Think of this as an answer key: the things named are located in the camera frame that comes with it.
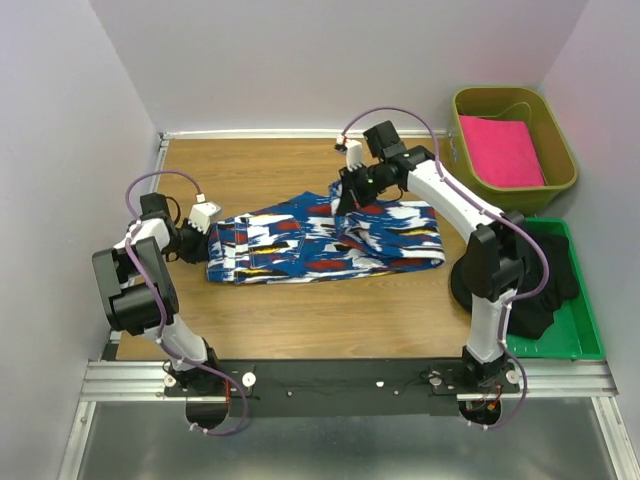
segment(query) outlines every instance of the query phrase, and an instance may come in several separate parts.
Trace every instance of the black cloth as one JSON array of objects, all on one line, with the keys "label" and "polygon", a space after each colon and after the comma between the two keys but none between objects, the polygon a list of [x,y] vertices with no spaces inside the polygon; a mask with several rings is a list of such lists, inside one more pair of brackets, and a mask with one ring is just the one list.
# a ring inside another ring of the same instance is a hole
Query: black cloth
[{"label": "black cloth", "polygon": [[[569,240],[551,233],[532,233],[531,236],[540,245],[549,262],[549,282],[535,297],[513,304],[508,332],[537,340],[553,325],[553,312],[558,310],[565,300],[579,295],[580,285],[571,266]],[[458,260],[451,272],[451,292],[458,303],[470,312],[471,292],[462,280],[461,263],[462,259]],[[519,292],[533,290],[541,279],[542,264],[535,252],[531,252],[531,266],[522,280]]]}]

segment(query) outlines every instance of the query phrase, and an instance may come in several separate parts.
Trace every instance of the white wall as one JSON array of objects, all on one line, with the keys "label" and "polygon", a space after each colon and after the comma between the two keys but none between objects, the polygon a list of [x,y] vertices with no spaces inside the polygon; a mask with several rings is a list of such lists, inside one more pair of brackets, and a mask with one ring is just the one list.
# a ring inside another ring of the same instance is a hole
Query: white wall
[{"label": "white wall", "polygon": [[86,0],[3,2],[0,45],[0,477],[52,479],[106,339],[91,254],[157,135]]},{"label": "white wall", "polygon": [[444,128],[462,86],[537,86],[587,3],[91,2],[161,131],[339,128],[381,104]]},{"label": "white wall", "polygon": [[640,453],[640,2],[591,0],[544,80],[580,173],[549,213],[570,224]]}]

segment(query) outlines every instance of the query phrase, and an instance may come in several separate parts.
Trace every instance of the wooden tabletop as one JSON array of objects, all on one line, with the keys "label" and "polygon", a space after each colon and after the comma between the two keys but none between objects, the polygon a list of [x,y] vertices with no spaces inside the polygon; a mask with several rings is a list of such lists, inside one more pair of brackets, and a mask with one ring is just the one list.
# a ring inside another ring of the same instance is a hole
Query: wooden tabletop
[{"label": "wooden tabletop", "polygon": [[[430,147],[430,140],[408,140]],[[448,150],[442,143],[443,160]],[[193,175],[222,217],[282,202],[304,191],[327,193],[344,157],[327,139],[172,140],[164,167]],[[195,191],[165,175],[158,191],[188,215]],[[396,191],[388,192],[388,198]],[[415,199],[405,195],[405,199]],[[471,317],[449,292],[451,265],[464,242],[438,218],[447,264],[422,272],[311,284],[221,285],[205,265],[169,264],[180,314],[221,358],[458,356]],[[148,340],[123,335],[120,360],[163,359]]]}]

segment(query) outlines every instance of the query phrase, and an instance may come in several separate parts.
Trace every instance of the folded pink towel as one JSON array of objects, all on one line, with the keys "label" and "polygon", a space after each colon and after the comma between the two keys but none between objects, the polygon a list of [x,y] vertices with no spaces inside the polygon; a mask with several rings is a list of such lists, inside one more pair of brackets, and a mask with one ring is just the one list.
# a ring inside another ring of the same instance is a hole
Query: folded pink towel
[{"label": "folded pink towel", "polygon": [[494,187],[542,187],[544,177],[524,122],[460,115],[476,174]]}]

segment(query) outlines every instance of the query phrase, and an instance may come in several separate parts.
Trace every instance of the gray floor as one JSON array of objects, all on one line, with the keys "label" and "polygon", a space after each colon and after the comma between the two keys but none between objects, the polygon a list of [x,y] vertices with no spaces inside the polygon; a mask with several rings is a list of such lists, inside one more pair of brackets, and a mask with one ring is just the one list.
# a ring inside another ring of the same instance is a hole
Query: gray floor
[{"label": "gray floor", "polygon": [[528,401],[504,429],[429,416],[255,419],[189,432],[183,406],[98,406],[79,478],[463,480],[615,478],[590,399]]}]

